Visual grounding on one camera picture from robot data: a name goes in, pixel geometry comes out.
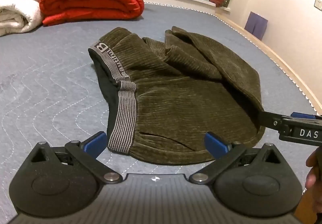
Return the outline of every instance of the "blue pad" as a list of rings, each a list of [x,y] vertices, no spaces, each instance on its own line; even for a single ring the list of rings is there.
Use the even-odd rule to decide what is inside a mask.
[[[311,118],[311,119],[316,119],[315,115],[310,115],[310,114],[305,114],[305,113],[298,113],[298,112],[293,112],[291,114],[292,118]]]
[[[84,142],[86,144],[83,150],[96,159],[107,146],[107,135],[105,132],[100,131]]]
[[[231,150],[231,144],[212,132],[207,132],[204,137],[204,145],[209,153],[219,159]]]

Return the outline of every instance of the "folded red comforter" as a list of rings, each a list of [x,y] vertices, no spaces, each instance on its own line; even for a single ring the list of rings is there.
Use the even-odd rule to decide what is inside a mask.
[[[94,19],[133,19],[144,9],[143,0],[40,0],[44,25]]]

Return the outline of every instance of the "human hand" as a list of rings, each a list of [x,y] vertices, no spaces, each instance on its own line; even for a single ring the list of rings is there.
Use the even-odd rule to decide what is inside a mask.
[[[313,210],[322,213],[322,181],[319,179],[317,151],[322,152],[321,148],[317,148],[306,160],[306,166],[312,169],[306,177],[305,187],[312,188]]]

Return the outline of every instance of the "finger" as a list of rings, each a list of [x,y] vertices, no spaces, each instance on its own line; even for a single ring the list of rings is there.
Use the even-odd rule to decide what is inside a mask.
[[[315,150],[309,157],[308,159],[306,160],[306,166],[307,167],[314,167],[317,163],[318,163],[318,160],[317,160],[317,156],[316,156],[316,151]]]
[[[312,188],[314,202],[322,204],[322,181],[316,181]]]
[[[322,213],[322,203],[314,202],[313,206],[312,206],[312,209],[316,213]]]
[[[311,188],[315,184],[317,177],[318,177],[318,167],[313,167],[306,177],[305,187],[307,189]]]

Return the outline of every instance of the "gray bed sheet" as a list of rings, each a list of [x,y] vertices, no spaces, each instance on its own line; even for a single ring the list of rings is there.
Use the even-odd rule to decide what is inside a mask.
[[[139,36],[164,40],[172,26],[200,33],[223,43],[253,68],[261,81],[266,111],[289,115],[313,114],[313,108],[296,85],[260,49],[214,16],[146,5],[134,21],[90,21],[40,27],[31,33],[0,38],[0,223],[15,215],[8,187],[15,172],[39,141],[63,146],[69,140],[85,140],[105,131],[108,104],[102,97],[88,55],[88,47],[115,27]],[[305,160],[315,149],[282,142],[277,132],[266,130],[258,143],[274,143],[292,166],[302,185],[308,168]],[[122,173],[184,173],[204,167],[158,166],[105,150],[98,159]]]

